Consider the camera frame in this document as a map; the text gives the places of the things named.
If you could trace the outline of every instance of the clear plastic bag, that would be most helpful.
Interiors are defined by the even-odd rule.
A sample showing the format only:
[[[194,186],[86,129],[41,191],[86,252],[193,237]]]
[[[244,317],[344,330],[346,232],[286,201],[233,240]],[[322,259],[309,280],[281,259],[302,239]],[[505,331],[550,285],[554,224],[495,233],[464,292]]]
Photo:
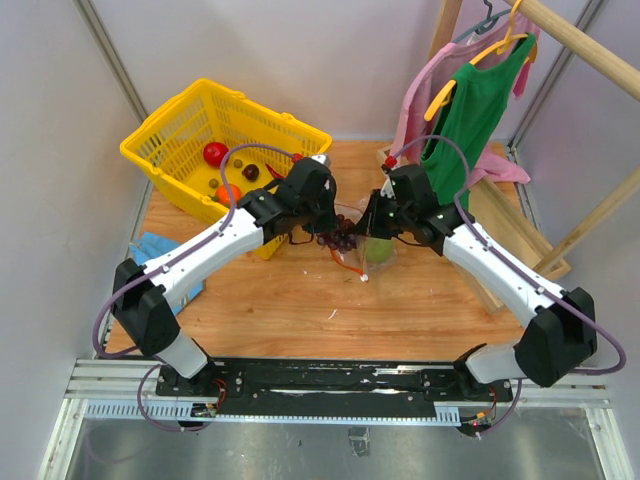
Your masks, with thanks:
[[[364,211],[364,209],[361,210],[342,203],[336,203],[335,210],[339,218],[343,216],[345,219],[351,220],[354,225],[360,220]],[[344,239],[344,235],[337,235],[337,237]],[[324,239],[319,240],[318,244],[327,245],[327,250],[329,250],[331,257],[338,265],[351,270],[360,277],[360,280],[367,282],[371,273],[379,272],[393,263],[396,250],[391,240],[366,238],[360,235],[355,237],[355,248],[351,243],[348,250],[345,248],[340,250],[330,248],[332,246],[335,247],[337,244],[339,245],[338,239],[331,235],[323,237]]]

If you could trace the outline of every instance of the metal frame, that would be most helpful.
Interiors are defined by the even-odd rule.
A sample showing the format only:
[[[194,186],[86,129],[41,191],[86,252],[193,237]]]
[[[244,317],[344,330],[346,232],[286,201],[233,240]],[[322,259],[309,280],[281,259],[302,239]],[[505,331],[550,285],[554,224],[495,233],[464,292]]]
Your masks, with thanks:
[[[504,150],[507,155],[507,159],[510,162],[515,163],[516,165],[521,165],[520,159],[517,155],[517,150],[515,147],[510,147],[508,142],[504,143]],[[522,183],[516,183],[516,192],[518,193],[518,200],[520,201],[520,210],[524,214],[525,218],[531,222],[531,224],[536,228],[536,230],[540,230],[540,225],[537,221],[537,215],[533,208],[533,203],[529,199],[529,193],[525,188],[526,185]]]
[[[77,360],[67,387],[65,399],[56,422],[39,479],[64,478],[78,441],[80,426],[86,418],[142,419],[135,403],[142,377],[157,365],[146,360]],[[398,373],[419,368],[416,365],[398,367]],[[159,371],[153,372],[143,390],[145,405],[155,408],[159,420],[184,415],[192,402],[213,402],[216,397],[157,397],[155,383]],[[631,466],[618,430],[602,377],[567,375],[551,388],[540,388],[530,380],[523,381],[519,409],[575,408],[585,409],[591,432],[607,479],[631,478]],[[484,402],[434,402],[437,418],[415,420],[369,418],[306,418],[306,417],[236,417],[219,415],[221,422],[275,422],[342,425],[423,425],[453,426],[458,422],[459,408],[486,407]]]
[[[91,2],[91,0],[74,0],[73,3],[76,4],[76,7],[80,12],[80,16],[87,24],[89,31],[96,41],[96,45],[100,48],[100,51],[104,55],[104,59],[109,64],[109,67],[111,68],[113,75],[116,77],[116,80],[118,81],[122,92],[127,98],[129,105],[131,105],[133,112],[135,113],[136,117],[138,117],[140,123],[142,123],[144,119],[149,116],[149,113],[142,103],[140,95],[138,95],[133,82],[129,78],[127,70],[120,60],[120,57],[118,56],[118,53],[113,46],[111,39],[109,38],[109,34],[104,28],[102,20],[100,20],[98,12],[93,6],[93,2]]]

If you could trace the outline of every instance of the green tank top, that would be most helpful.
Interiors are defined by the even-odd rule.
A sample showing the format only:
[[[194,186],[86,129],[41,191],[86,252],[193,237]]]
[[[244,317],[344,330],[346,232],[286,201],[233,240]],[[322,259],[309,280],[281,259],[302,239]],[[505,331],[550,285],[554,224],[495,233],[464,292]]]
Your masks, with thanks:
[[[433,133],[457,143],[467,156],[469,168],[475,167],[502,114],[516,76],[536,42],[532,33],[519,40],[509,58],[487,70],[467,63],[453,75],[456,86],[452,101],[445,105]],[[464,167],[456,152],[444,142],[429,141],[422,153],[431,186],[440,204],[453,202],[454,194],[464,185]],[[469,192],[460,198],[469,208]]]

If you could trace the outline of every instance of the metal floor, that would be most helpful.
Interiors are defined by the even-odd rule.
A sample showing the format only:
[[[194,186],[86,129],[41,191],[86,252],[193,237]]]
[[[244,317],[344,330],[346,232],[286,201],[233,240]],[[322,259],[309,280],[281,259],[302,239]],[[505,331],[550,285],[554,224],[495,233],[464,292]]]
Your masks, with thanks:
[[[85,420],[79,438],[67,480],[604,479],[578,408],[518,409],[481,441],[450,427],[373,426],[368,448],[346,425],[215,423],[176,434]]]

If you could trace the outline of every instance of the yellow basket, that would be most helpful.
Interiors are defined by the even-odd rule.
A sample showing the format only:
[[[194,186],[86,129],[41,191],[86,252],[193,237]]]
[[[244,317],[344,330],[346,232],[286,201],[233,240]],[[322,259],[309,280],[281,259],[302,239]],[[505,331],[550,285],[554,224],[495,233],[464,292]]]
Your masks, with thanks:
[[[222,184],[220,171],[202,157],[209,142],[222,142],[229,148],[259,142],[291,153],[315,155],[329,149],[331,137],[288,113],[278,114],[247,99],[242,92],[203,78],[149,115],[122,142],[120,152],[138,165],[171,203],[213,224],[228,209],[209,197],[215,191],[209,186],[210,180],[216,178]],[[232,166],[236,159],[242,160],[242,168]],[[249,163],[260,169],[255,182],[241,173]],[[230,159],[227,177],[245,194],[272,180],[265,163],[282,175],[293,166],[289,158],[276,152],[247,148]],[[283,237],[276,238],[255,253],[267,260],[282,241]]]

